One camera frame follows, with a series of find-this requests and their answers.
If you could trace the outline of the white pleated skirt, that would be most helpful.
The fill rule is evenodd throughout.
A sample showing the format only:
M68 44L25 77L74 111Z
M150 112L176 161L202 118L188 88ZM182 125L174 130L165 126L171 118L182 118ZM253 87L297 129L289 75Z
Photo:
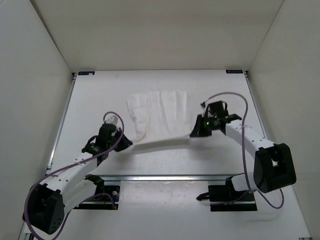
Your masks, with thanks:
M194 126L194 96L183 90L158 90L127 97L133 122L133 152L153 152L189 143Z

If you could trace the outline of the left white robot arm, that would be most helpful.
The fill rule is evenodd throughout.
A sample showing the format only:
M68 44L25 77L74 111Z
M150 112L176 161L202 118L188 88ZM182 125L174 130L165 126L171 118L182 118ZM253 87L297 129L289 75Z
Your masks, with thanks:
M103 123L72 164L53 171L30 188L22 215L29 229L37 228L52 235L65 224L70 211L82 202L109 197L102 178L92 171L108 158L110 152L121 152L132 145L120 127Z

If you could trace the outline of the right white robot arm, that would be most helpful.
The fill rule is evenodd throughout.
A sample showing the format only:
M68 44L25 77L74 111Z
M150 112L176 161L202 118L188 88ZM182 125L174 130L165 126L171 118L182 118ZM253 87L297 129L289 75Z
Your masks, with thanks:
M249 153L254 160L253 171L246 168L243 173L226 179L224 195L236 200L243 191L269 193L297 182L296 171L290 147L285 143L276 144L245 125L237 114L229 114L224 101L201 103L203 113L198 114L191 138L210 137L213 131L241 145L242 153Z

